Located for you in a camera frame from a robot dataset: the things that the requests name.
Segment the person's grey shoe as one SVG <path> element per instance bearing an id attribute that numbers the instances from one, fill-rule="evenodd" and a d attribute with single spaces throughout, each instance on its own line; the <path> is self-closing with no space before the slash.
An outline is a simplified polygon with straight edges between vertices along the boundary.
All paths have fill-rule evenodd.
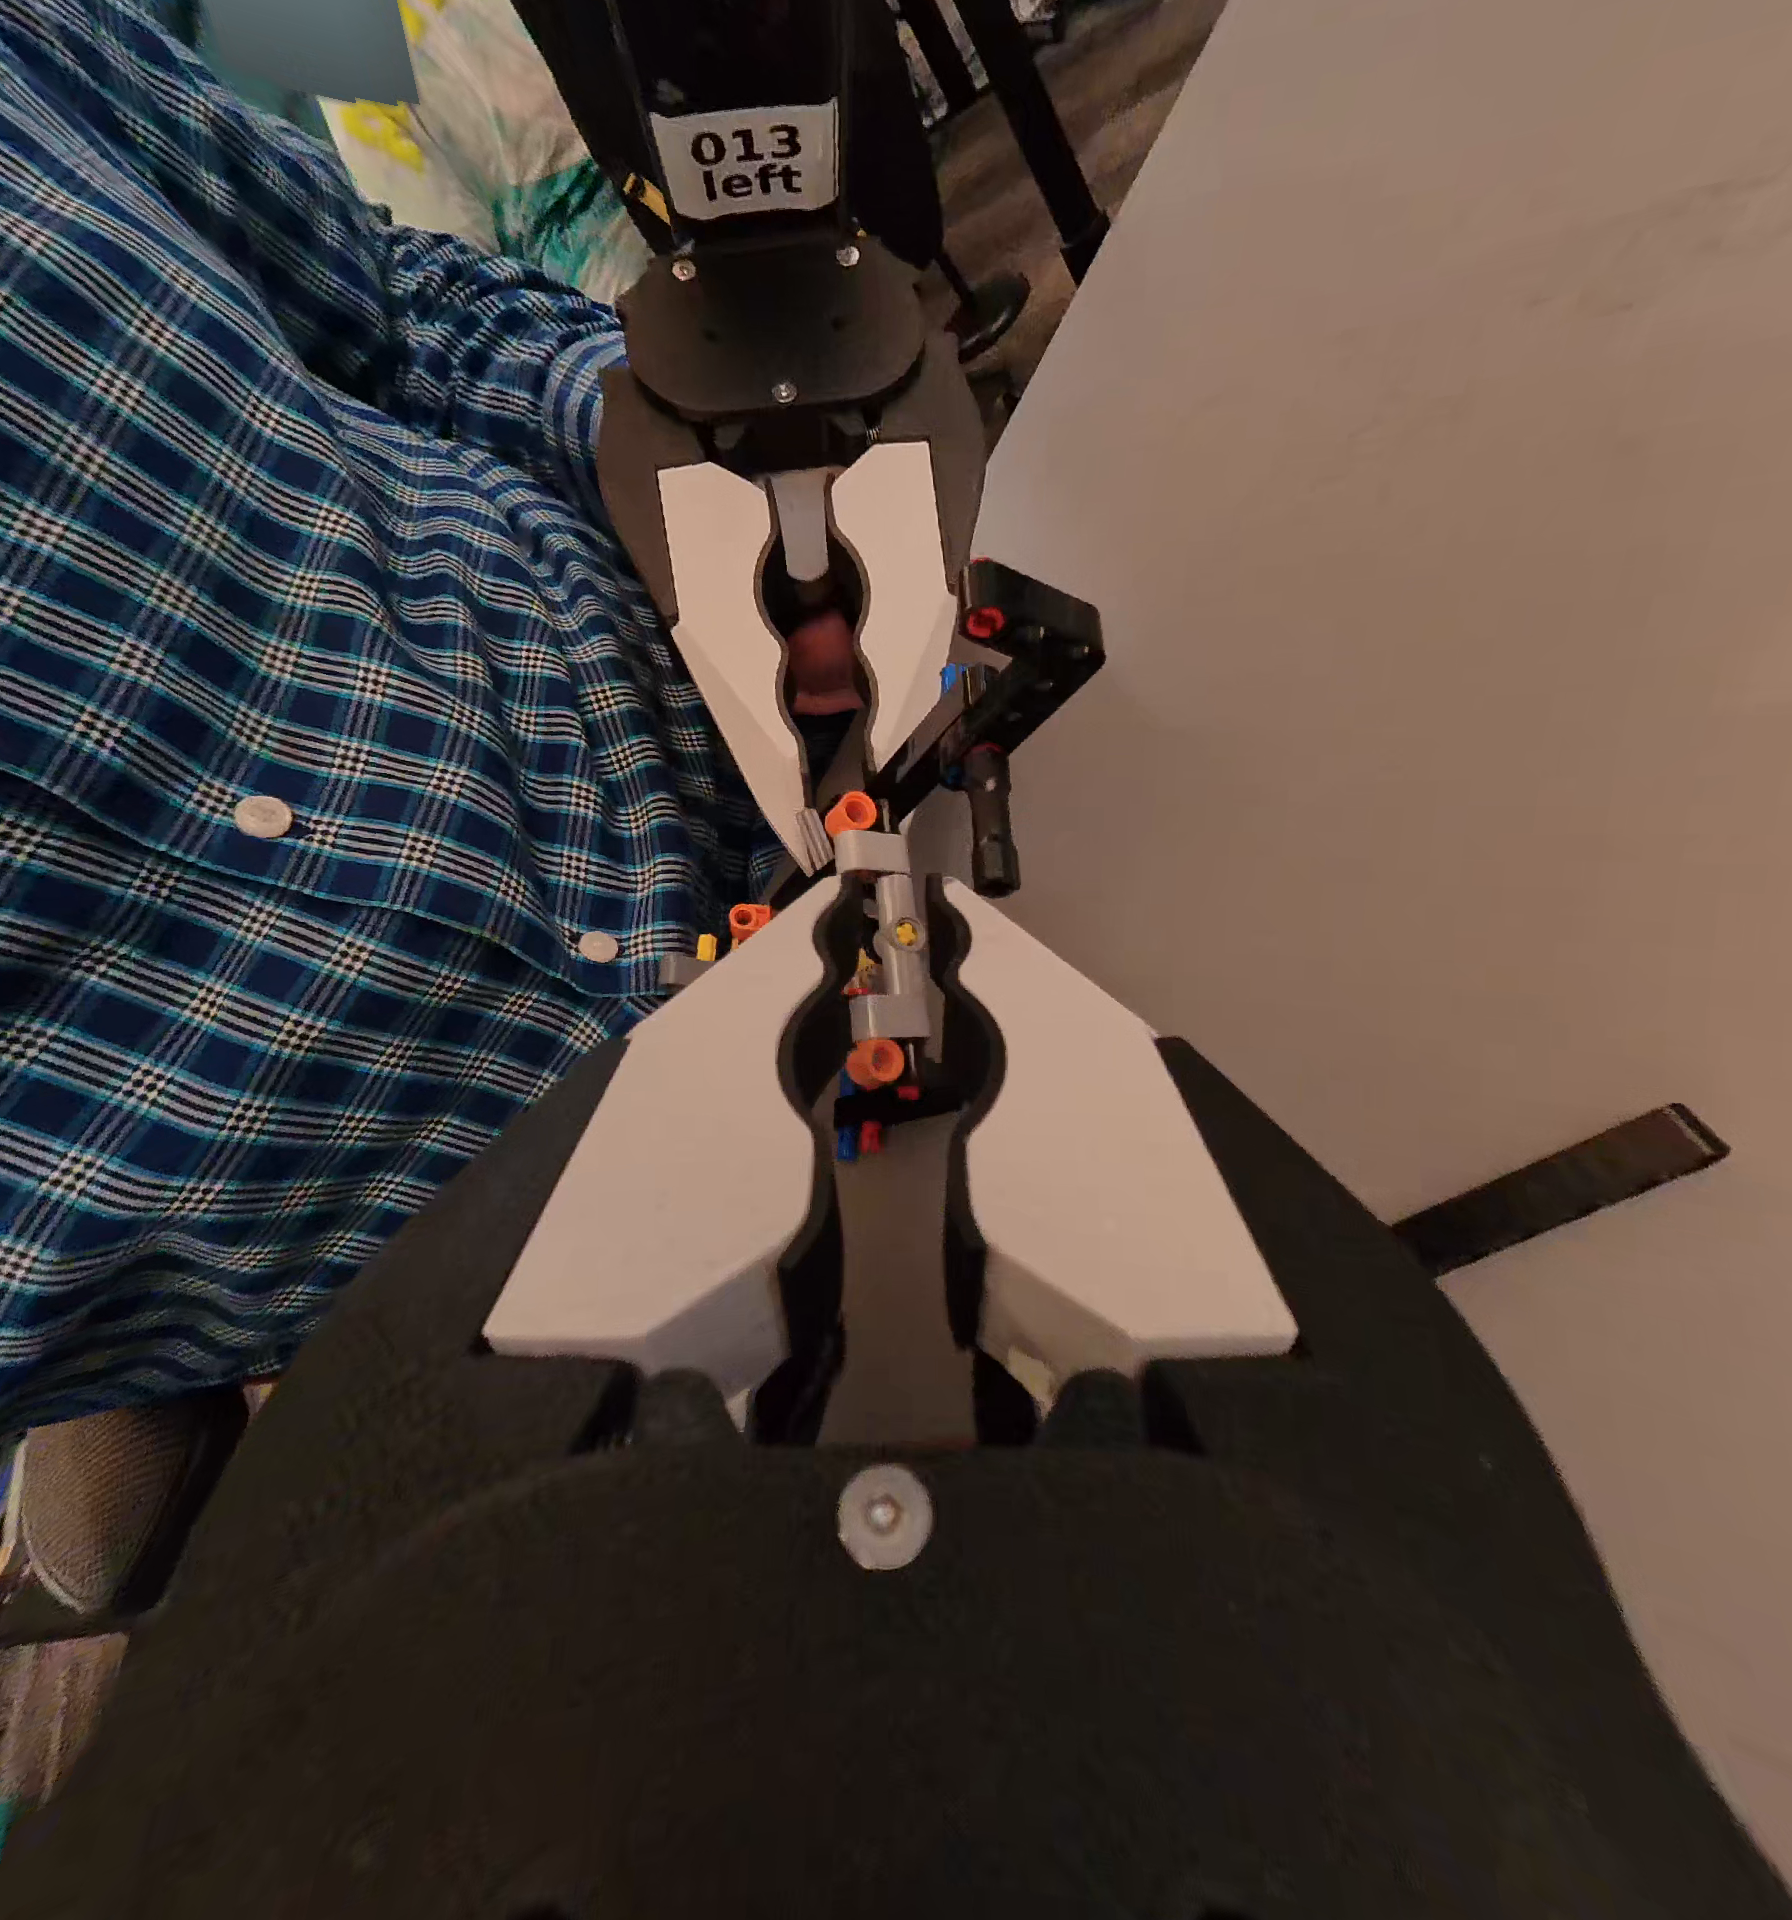
<path id="1" fill-rule="evenodd" d="M 229 1388 L 34 1429 L 20 1544 L 54 1613 L 93 1628 L 160 1602 L 247 1427 Z"/>

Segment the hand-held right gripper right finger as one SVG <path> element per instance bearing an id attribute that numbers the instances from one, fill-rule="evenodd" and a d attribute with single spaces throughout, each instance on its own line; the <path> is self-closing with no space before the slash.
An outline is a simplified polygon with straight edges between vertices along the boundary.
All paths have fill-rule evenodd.
<path id="1" fill-rule="evenodd" d="M 1290 1356 L 1300 1330 L 1163 1037 L 973 886 L 932 879 L 941 1266 L 980 1441 L 1090 1373 Z"/>

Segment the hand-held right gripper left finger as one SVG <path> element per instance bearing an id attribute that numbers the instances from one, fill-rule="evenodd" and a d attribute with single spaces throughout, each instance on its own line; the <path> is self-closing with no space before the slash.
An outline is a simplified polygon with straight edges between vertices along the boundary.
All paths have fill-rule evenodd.
<path id="1" fill-rule="evenodd" d="M 692 1370 L 811 1441 L 844 1356 L 829 1091 L 844 886 L 824 877 L 623 1043 L 484 1340 Z"/>

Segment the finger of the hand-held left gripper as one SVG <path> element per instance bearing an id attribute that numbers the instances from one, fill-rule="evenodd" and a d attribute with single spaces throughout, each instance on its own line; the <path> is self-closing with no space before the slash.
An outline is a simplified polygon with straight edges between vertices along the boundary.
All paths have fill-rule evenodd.
<path id="1" fill-rule="evenodd" d="M 675 590 L 673 638 L 769 827 L 819 871 L 808 755 L 787 707 L 787 643 L 763 599 L 769 494 L 713 462 L 660 470 Z"/>
<path id="2" fill-rule="evenodd" d="M 953 650 L 957 592 L 939 540 L 929 444 L 866 449 L 833 480 L 833 520 L 861 572 L 863 758 L 867 772 L 885 775 L 935 705 Z"/>

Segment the grey orange-ended lego link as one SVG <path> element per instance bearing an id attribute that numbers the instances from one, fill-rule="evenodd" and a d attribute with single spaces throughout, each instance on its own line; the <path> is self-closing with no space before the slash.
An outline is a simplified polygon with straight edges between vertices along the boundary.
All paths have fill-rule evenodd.
<path id="1" fill-rule="evenodd" d="M 932 1038 L 932 936 L 908 839 L 863 791 L 843 793 L 824 827 L 838 877 L 861 886 L 869 917 L 846 991 L 853 1043 L 844 1070 L 855 1088 L 918 1088 Z"/>

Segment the floral printed bag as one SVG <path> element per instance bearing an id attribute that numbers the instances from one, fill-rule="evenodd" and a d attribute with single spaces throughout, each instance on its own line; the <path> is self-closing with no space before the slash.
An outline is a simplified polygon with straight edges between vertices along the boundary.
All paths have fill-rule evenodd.
<path id="1" fill-rule="evenodd" d="M 320 97 L 356 187 L 405 226 L 464 237 L 613 303 L 641 237 L 508 1 L 400 5 L 418 97 Z"/>

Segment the black chair base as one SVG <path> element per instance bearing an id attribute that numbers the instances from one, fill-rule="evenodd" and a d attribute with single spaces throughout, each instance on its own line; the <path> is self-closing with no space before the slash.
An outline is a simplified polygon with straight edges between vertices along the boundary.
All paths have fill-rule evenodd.
<path id="1" fill-rule="evenodd" d="M 1018 270 L 971 281 L 950 251 L 939 251 L 933 264 L 953 295 L 946 330 L 958 361 L 971 366 L 997 349 L 1016 328 L 1030 301 L 1032 285 Z"/>

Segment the person's left forearm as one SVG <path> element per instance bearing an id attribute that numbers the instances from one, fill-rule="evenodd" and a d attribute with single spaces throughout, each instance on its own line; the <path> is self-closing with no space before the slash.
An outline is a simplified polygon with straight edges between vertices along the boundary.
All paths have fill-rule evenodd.
<path id="1" fill-rule="evenodd" d="M 485 449 L 602 525 L 612 307 L 459 236 L 386 221 L 354 196 L 316 208 L 316 370 L 434 438 Z"/>

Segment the black lego chassis assembly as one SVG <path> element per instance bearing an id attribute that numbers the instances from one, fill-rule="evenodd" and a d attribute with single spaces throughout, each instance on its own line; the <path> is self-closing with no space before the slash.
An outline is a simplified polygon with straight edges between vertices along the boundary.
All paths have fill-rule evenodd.
<path id="1" fill-rule="evenodd" d="M 782 905 L 773 901 L 737 905 L 732 915 L 728 955 L 761 934 L 774 917 L 820 879 L 843 882 L 844 1055 L 840 1074 L 850 1081 L 844 1058 L 853 1031 L 846 991 L 857 972 L 869 917 L 861 886 L 836 872 L 833 839 L 824 825 L 830 804 L 843 793 L 863 791 L 889 806 L 893 825 L 908 839 L 911 869 L 932 936 L 933 877 L 964 882 L 992 903 L 1018 888 L 1007 753 L 1077 693 L 1101 665 L 1101 617 L 1090 604 L 1003 563 L 971 563 L 961 575 L 953 650 L 939 672 L 939 697 L 924 725 L 911 732 L 894 772 L 885 775 L 867 772 L 857 787 L 843 788 L 830 802 L 820 804 L 808 767 L 810 802 L 819 817 L 819 871 L 806 874 L 791 861 L 791 874 L 774 884 L 774 896 L 784 899 Z M 716 962 L 698 962 L 692 983 Z M 857 1103 L 846 1111 L 844 1122 L 866 1127 L 897 1116 L 953 1112 L 935 1078 L 939 1043 L 941 996 L 932 966 L 932 1038 L 924 1055 L 920 1086 L 889 1091 L 855 1088 L 851 1081 Z"/>

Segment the person's left hand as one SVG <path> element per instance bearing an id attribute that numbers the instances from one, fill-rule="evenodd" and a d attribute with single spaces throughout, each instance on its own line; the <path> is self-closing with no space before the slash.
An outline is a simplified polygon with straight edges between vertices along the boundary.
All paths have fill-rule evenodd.
<path id="1" fill-rule="evenodd" d="M 863 709 L 857 629 L 836 604 L 800 611 L 784 661 L 794 719 L 850 719 Z"/>

